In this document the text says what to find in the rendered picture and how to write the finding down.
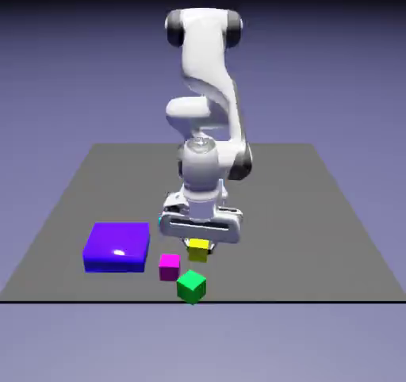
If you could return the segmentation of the small green cube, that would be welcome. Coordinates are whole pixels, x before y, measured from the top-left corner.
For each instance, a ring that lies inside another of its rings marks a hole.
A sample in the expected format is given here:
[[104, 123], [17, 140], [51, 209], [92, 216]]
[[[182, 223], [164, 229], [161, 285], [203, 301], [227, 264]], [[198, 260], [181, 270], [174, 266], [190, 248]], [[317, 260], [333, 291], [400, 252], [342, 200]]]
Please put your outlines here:
[[177, 296], [188, 304], [196, 304], [206, 294], [206, 277], [188, 270], [176, 282]]

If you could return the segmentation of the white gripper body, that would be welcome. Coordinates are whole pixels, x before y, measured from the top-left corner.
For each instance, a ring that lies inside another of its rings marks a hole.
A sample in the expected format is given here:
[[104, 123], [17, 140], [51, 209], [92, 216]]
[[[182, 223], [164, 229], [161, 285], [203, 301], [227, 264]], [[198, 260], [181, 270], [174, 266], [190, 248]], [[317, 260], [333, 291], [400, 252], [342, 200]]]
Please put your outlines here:
[[180, 239], [207, 239], [214, 243], [238, 243], [243, 213], [239, 209], [218, 206], [211, 219], [191, 219], [181, 212], [164, 211], [159, 230]]

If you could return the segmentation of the small yellow cube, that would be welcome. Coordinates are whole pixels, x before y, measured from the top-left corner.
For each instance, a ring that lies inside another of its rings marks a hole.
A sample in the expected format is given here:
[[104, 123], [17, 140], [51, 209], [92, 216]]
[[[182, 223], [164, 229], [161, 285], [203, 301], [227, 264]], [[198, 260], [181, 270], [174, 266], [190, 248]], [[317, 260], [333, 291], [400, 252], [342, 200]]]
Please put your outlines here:
[[207, 262], [209, 247], [207, 239], [189, 239], [188, 259], [192, 262]]

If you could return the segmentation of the large blue box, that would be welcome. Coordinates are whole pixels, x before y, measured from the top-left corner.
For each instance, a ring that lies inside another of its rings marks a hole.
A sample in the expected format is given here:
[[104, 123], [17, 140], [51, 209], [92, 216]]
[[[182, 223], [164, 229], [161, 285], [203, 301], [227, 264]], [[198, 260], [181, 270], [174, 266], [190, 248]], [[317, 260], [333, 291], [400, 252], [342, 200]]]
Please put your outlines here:
[[145, 222], [99, 222], [82, 250], [86, 273], [142, 273], [150, 242]]

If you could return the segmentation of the small magenta cube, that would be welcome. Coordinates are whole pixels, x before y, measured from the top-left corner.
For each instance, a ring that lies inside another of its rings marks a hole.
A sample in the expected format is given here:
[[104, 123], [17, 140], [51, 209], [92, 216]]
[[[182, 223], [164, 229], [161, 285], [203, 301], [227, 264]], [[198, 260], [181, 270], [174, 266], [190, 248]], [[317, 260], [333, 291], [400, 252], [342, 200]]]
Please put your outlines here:
[[159, 259], [159, 279], [176, 281], [179, 278], [181, 257], [179, 254], [161, 254]]

